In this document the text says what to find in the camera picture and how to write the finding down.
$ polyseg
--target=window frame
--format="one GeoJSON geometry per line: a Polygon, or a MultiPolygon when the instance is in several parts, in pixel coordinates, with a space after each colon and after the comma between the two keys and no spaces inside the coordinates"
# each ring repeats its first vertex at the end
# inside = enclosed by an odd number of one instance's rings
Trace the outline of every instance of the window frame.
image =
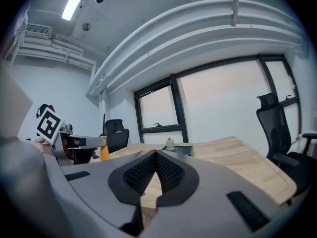
{"type": "Polygon", "coordinates": [[[293,83],[295,85],[295,97],[284,100],[279,102],[284,108],[292,105],[294,103],[298,104],[298,134],[301,134],[302,131],[302,113],[301,113],[301,105],[300,105],[300,98],[297,90],[296,81],[294,78],[294,75],[292,73],[292,70],[285,58],[284,55],[252,55],[252,56],[244,56],[244,57],[236,57],[236,58],[229,58],[229,59],[223,59],[219,61],[214,61],[210,63],[206,63],[191,69],[187,69],[184,71],[181,71],[177,74],[171,74],[169,77],[166,77],[164,79],[161,79],[149,86],[146,86],[138,91],[134,92],[134,101],[135,101],[135,109],[137,114],[137,122],[138,122],[138,129],[139,129],[139,136],[141,143],[144,143],[143,134],[146,133],[160,133],[160,132],[172,132],[172,131],[181,131],[183,136],[183,142],[188,143],[188,134],[187,134],[187,127],[186,127],[186,121],[185,121],[185,114],[182,104],[182,99],[179,93],[179,88],[177,84],[177,79],[199,72],[206,69],[211,69],[213,67],[218,67],[222,65],[237,63],[237,62],[243,62],[243,61],[252,61],[257,60],[260,64],[262,71],[265,75],[265,78],[268,82],[269,89],[271,93],[275,94],[277,96],[276,87],[274,84],[274,80],[271,76],[271,73],[267,67],[266,62],[268,61],[281,61],[283,62],[287,74],[291,77],[293,80],[293,83]],[[142,114],[141,114],[141,106],[140,106],[140,98],[151,94],[157,90],[160,90],[164,87],[171,86],[172,95],[173,95],[173,101],[175,105],[175,111],[177,116],[177,122],[178,124],[172,124],[172,125],[165,125],[160,127],[150,127],[150,128],[143,128],[142,124],[142,114]]]}

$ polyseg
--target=ceiling light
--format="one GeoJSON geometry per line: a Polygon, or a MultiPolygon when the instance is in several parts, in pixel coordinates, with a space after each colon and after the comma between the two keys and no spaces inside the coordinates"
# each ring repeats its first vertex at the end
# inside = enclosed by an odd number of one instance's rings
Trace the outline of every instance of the ceiling light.
{"type": "Polygon", "coordinates": [[[61,16],[63,19],[71,20],[77,5],[81,0],[68,0],[68,3],[65,7],[63,15],[61,16]]]}

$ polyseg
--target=wooden desk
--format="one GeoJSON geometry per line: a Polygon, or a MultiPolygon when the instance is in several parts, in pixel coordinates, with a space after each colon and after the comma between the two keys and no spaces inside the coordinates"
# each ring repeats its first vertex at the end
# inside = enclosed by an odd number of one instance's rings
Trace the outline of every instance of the wooden desk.
{"type": "MultiPolygon", "coordinates": [[[[227,137],[206,143],[179,145],[193,145],[194,158],[230,168],[266,192],[278,204],[286,202],[296,191],[295,183],[278,166],[236,137],[227,137]]],[[[135,144],[111,153],[110,158],[119,158],[145,150],[158,150],[163,147],[164,145],[135,144]]],[[[145,195],[141,197],[142,207],[155,208],[156,199],[160,195],[162,195],[160,181],[155,173],[145,195]]]]}

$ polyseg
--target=office chair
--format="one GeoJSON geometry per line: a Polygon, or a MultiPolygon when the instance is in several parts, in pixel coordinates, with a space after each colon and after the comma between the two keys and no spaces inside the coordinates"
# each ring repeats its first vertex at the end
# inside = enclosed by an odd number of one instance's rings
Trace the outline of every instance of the office chair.
{"type": "Polygon", "coordinates": [[[297,196],[312,184],[317,174],[317,160],[306,155],[311,140],[317,139],[317,134],[303,134],[303,137],[307,138],[307,143],[302,154],[288,153],[291,147],[291,135],[283,106],[272,93],[257,98],[261,101],[257,116],[268,141],[266,157],[295,182],[297,191],[294,196],[297,196]]]}
{"type": "Polygon", "coordinates": [[[118,151],[128,146],[130,131],[125,129],[121,119],[113,119],[105,122],[104,128],[100,136],[107,136],[107,146],[109,153],[118,151]]]}

